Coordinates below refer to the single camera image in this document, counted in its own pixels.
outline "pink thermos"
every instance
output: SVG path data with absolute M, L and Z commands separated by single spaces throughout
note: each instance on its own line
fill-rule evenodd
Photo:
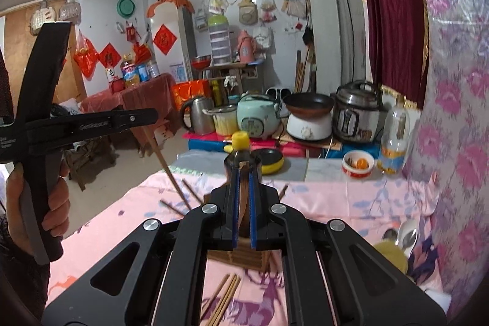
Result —
M 248 32 L 241 31 L 238 36 L 238 51 L 240 54 L 240 62 L 248 64 L 255 61 L 256 42 Z

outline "red and white bowl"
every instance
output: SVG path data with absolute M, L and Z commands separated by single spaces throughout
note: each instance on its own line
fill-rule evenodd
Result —
M 368 162 L 368 168 L 366 169 L 355 169 L 348 165 L 347 160 L 351 159 L 352 163 L 355 164 L 357 160 L 364 158 Z M 373 167 L 375 166 L 375 159 L 370 153 L 360 150 L 349 151 L 343 157 L 343 162 L 341 163 L 341 169 L 343 172 L 353 178 L 367 178 L 371 175 Z

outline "green lid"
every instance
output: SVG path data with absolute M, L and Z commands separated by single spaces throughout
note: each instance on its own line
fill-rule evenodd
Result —
M 132 0 L 119 0 L 117 3 L 117 12 L 125 19 L 130 18 L 134 14 L 135 9 L 136 6 Z
M 227 18 L 222 14 L 214 14 L 207 20 L 207 26 L 228 24 Z

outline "floor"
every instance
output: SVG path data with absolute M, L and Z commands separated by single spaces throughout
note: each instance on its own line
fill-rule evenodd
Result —
M 188 150 L 187 140 L 182 138 L 183 133 L 184 129 L 178 130 L 173 138 L 163 144 L 162 153 L 169 165 L 177 159 L 179 153 Z M 117 156 L 114 165 L 105 157 L 98 157 L 81 169 L 80 174 L 86 185 L 83 192 L 77 182 L 67 179 L 72 206 L 69 214 L 70 226 L 65 236 L 71 235 L 123 197 L 129 189 L 161 169 L 154 154 L 139 157 L 134 141 L 128 134 L 121 133 L 111 137 Z

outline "wooden panel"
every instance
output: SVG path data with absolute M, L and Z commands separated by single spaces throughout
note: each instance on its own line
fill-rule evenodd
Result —
M 58 12 L 64 0 L 50 2 L 56 12 Z M 36 41 L 29 31 L 30 17 L 39 5 L 27 7 L 6 15 L 4 33 L 4 58 L 10 82 L 10 91 L 14 102 L 14 111 L 17 109 L 20 87 L 24 77 L 25 67 L 31 50 Z M 81 101 L 86 98 L 85 86 L 83 84 L 80 69 L 72 58 L 72 51 L 76 46 L 75 30 L 69 37 L 67 62 L 61 72 L 58 86 L 56 86 L 54 102 L 63 102 L 70 98 Z

